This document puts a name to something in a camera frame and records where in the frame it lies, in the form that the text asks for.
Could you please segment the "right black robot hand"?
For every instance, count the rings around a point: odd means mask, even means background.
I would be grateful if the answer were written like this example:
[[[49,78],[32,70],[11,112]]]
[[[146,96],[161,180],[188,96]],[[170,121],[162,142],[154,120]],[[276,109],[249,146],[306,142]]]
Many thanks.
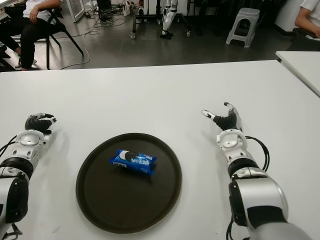
[[[229,102],[224,102],[224,106],[228,108],[228,116],[215,115],[206,109],[202,109],[201,114],[211,119],[222,131],[239,130],[243,132],[242,120],[237,109]]]

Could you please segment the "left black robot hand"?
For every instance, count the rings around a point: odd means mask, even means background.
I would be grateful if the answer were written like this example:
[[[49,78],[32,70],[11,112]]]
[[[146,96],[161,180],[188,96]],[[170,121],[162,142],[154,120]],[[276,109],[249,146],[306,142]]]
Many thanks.
[[[56,117],[48,113],[31,114],[24,124],[24,129],[36,130],[44,135],[50,135],[52,131],[49,128],[56,122]]]

